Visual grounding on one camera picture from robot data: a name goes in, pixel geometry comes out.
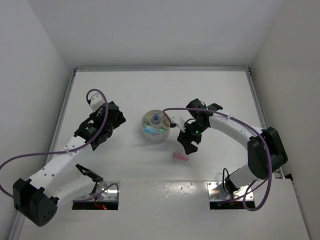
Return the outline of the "pink highlighter pen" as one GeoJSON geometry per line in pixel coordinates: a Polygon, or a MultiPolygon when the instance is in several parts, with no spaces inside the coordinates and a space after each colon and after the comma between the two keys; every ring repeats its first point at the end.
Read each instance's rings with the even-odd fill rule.
{"type": "Polygon", "coordinates": [[[190,159],[187,155],[180,152],[173,152],[171,156],[174,159],[180,160],[180,161],[188,161],[190,159]]]}

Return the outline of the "green highlighter pen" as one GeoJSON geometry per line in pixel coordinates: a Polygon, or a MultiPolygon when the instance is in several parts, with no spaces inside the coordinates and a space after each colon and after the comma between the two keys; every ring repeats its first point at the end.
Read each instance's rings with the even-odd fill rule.
{"type": "Polygon", "coordinates": [[[164,126],[162,126],[162,127],[159,129],[159,131],[160,131],[161,134],[166,133],[168,130],[169,130],[169,128],[168,128],[168,127],[164,127],[164,126]]]}

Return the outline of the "light blue eraser case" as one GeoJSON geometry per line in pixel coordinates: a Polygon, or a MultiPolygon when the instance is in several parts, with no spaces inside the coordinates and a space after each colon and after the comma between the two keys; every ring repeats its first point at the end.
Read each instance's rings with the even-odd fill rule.
{"type": "Polygon", "coordinates": [[[154,128],[152,126],[147,125],[146,127],[143,128],[143,131],[147,134],[151,135],[161,135],[161,131],[158,128],[154,128]]]}

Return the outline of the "yellow highlighter pen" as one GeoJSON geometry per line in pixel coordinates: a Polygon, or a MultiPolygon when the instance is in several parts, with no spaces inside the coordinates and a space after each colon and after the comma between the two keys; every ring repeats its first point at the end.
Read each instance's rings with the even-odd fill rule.
{"type": "Polygon", "coordinates": [[[150,114],[145,114],[144,117],[150,119],[154,114],[153,113],[150,113],[150,114]]]}

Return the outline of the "pink eraser block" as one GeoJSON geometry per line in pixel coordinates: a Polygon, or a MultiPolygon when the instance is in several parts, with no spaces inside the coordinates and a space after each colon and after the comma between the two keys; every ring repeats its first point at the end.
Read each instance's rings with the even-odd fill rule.
{"type": "Polygon", "coordinates": [[[170,125],[166,119],[162,120],[162,124],[165,125],[165,126],[169,126],[170,125]]]}

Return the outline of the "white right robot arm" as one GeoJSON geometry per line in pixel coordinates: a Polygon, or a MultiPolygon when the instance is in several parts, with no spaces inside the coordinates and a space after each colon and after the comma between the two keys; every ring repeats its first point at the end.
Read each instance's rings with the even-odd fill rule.
{"type": "Polygon", "coordinates": [[[265,180],[288,161],[278,131],[273,127],[262,129],[235,120],[222,106],[205,105],[199,99],[187,105],[192,116],[189,123],[180,118],[176,124],[180,129],[177,141],[185,154],[198,151],[197,145],[208,128],[218,130],[240,143],[247,150],[247,163],[223,179],[222,188],[229,195],[255,180],[265,180]]]}

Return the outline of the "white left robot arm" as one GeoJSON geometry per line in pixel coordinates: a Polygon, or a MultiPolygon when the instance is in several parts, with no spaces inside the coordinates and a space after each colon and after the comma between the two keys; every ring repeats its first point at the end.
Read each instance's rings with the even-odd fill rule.
{"type": "Polygon", "coordinates": [[[69,142],[38,172],[12,186],[14,208],[38,227],[46,225],[59,207],[89,192],[103,178],[85,167],[89,155],[126,122],[113,102],[89,102],[92,113],[69,142]]]}

